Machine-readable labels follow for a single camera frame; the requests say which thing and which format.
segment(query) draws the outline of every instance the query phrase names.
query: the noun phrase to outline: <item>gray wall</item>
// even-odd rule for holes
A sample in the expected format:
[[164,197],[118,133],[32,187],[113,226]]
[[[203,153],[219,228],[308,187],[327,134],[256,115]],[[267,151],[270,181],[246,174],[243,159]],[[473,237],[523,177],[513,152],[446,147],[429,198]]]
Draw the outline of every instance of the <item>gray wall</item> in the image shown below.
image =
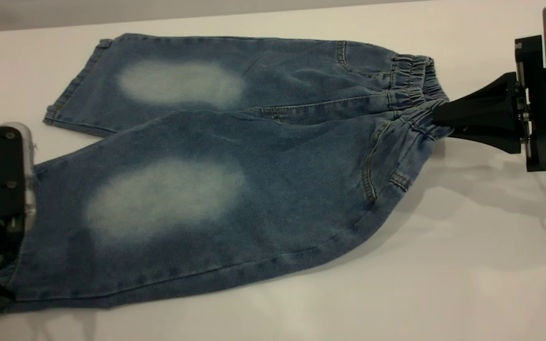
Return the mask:
[[0,31],[409,0],[0,0]]

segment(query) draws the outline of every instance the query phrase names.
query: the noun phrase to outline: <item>jeans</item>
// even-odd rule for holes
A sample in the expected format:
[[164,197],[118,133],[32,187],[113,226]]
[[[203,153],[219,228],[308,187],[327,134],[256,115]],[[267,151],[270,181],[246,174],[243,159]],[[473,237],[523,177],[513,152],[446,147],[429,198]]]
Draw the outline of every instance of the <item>jeans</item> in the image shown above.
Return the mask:
[[35,167],[0,313],[111,308],[326,263],[410,188],[447,102],[431,58],[351,41],[104,39],[48,125],[104,136]]

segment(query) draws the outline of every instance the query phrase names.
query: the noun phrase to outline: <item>pocket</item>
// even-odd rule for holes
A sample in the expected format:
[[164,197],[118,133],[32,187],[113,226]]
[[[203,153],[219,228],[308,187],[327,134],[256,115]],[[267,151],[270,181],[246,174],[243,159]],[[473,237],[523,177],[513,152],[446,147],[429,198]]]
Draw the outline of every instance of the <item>pocket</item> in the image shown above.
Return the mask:
[[337,41],[336,55],[338,64],[345,71],[368,78],[381,73],[392,73],[398,56],[396,52],[384,47],[356,41]]

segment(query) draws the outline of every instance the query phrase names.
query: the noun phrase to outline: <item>stitching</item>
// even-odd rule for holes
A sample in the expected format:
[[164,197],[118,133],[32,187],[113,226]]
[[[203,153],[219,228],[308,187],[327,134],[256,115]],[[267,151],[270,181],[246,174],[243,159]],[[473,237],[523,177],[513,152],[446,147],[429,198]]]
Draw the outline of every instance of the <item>stitching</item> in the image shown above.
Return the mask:
[[389,89],[392,89],[395,86],[395,71],[397,69],[397,58],[399,58],[399,54],[395,54],[395,56],[393,57],[391,73],[389,74]]
[[386,93],[377,93],[374,95],[365,95],[365,96],[359,96],[359,97],[349,97],[348,99],[335,99],[333,101],[325,101],[325,102],[318,102],[318,103],[309,103],[309,104],[299,104],[297,106],[281,106],[281,107],[255,107],[251,110],[262,110],[262,111],[271,111],[271,110],[287,110],[287,109],[293,109],[293,108],[307,108],[311,106],[324,106],[326,104],[332,104],[332,103],[339,103],[339,102],[349,102],[353,101],[355,99],[368,99],[370,97],[379,97],[379,96],[385,96]]
[[407,177],[404,177],[403,175],[400,175],[399,173],[395,173],[395,176],[405,181],[408,185],[412,185],[412,181],[410,181]]
[[[409,79],[408,79],[408,88],[411,88],[414,85],[414,58],[410,59],[410,72],[408,73]],[[412,96],[410,97],[410,102],[412,105],[416,105],[416,99]]]
[[346,60],[346,45],[347,45],[346,40],[336,41],[336,62],[338,62],[338,64],[340,64],[340,66],[342,66],[342,68],[345,69],[345,71],[351,72],[351,73],[357,73],[358,75],[364,76],[366,78],[372,78],[377,75],[385,75],[389,73],[385,71],[364,73],[364,72],[353,70],[353,68],[351,68],[351,66],[349,65],[349,63],[347,63],[347,60]]
[[[115,40],[124,41],[124,40],[174,40],[174,39],[232,39],[232,40],[290,40],[280,37],[240,37],[240,36],[187,36],[187,37],[177,37],[177,36],[150,36],[142,35],[140,33],[125,33]],[[327,43],[329,40],[324,39],[291,39],[295,41],[312,41],[312,42],[324,42]]]
[[395,184],[397,187],[401,188],[401,190],[403,190],[404,192],[408,191],[408,189],[403,184],[399,183],[399,181],[397,181],[396,179],[391,178],[389,179],[389,182]]
[[274,110],[274,108],[250,108],[249,111],[256,114],[269,115],[271,119],[274,119],[275,121],[281,121],[284,117],[284,114],[280,114]]
[[372,184],[372,154],[376,151],[376,148],[379,146],[379,142],[381,142],[383,135],[385,134],[386,130],[389,129],[389,126],[391,125],[393,121],[386,121],[385,124],[379,128],[377,131],[374,132],[374,135],[378,136],[376,143],[374,144],[373,148],[368,152],[368,156],[366,157],[366,183],[364,184],[364,187],[371,190],[371,194],[368,194],[368,190],[366,190],[366,196],[370,198],[372,196],[372,203],[376,202],[377,196],[376,196],[376,190],[374,188],[374,185]]
[[391,91],[387,91],[387,100],[388,100],[388,107],[389,107],[389,111],[392,111],[391,109]]
[[431,140],[433,140],[433,142],[437,142],[436,138],[433,138],[433,136],[430,136],[429,135],[429,132],[425,132],[423,131],[422,129],[420,129],[419,127],[415,126],[414,123],[410,122],[410,121],[406,121],[404,120],[402,117],[399,118],[401,120],[401,122],[409,125],[412,129],[416,130],[417,132],[423,134],[424,136],[426,136],[427,138],[430,138]]
[[60,110],[63,109],[63,106],[65,106],[73,98],[73,96],[77,92],[77,89],[80,86],[82,86],[83,82],[85,81],[85,78],[87,78],[88,74],[96,67],[96,65],[100,61],[100,58],[102,58],[102,56],[104,55],[104,52],[106,50],[108,50],[109,47],[97,46],[97,49],[98,49],[98,54],[96,56],[92,56],[92,58],[90,58],[88,60],[88,63],[92,62],[91,67],[89,67],[89,69],[84,67],[84,69],[82,69],[82,71],[80,71],[80,74],[85,73],[85,75],[82,76],[82,80],[80,80],[80,82],[78,84],[73,86],[73,90],[71,91],[71,93],[69,95],[67,95],[67,99],[65,99],[65,101],[62,104],[60,104],[59,106],[56,106],[56,111],[54,113],[52,113],[52,120],[54,120],[56,118],[56,115],[58,115],[60,113]]
[[347,41],[337,41],[336,43],[336,60],[340,66],[343,67],[343,69],[353,72],[353,69],[347,64],[347,60],[345,57],[345,50],[346,50]]
[[113,130],[113,129],[109,129],[109,128],[103,128],[103,127],[98,127],[98,126],[92,126],[92,125],[88,125],[88,124],[85,124],[85,123],[71,123],[71,122],[65,122],[65,121],[61,121],[60,119],[56,119],[56,118],[46,118],[48,121],[52,121],[52,122],[55,122],[55,123],[62,123],[63,125],[71,125],[71,126],[80,126],[80,127],[86,127],[86,128],[93,128],[93,129],[99,129],[99,130],[104,130],[106,132],[111,132],[111,133],[117,133],[116,130]]

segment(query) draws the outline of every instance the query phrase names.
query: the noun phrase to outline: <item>elastic waistband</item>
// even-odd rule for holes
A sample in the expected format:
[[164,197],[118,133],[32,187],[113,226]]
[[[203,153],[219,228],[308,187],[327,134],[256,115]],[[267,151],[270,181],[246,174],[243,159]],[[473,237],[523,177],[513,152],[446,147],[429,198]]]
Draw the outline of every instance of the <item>elastic waistband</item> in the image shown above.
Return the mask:
[[427,56],[398,54],[394,61],[391,90],[395,98],[391,109],[414,129],[437,140],[452,129],[433,125],[433,110],[447,103],[448,97],[437,80],[433,59]]
[[395,103],[401,110],[418,106],[428,101],[448,97],[437,80],[433,59],[427,56],[398,54],[395,58],[392,72],[391,90],[403,89],[405,97]]

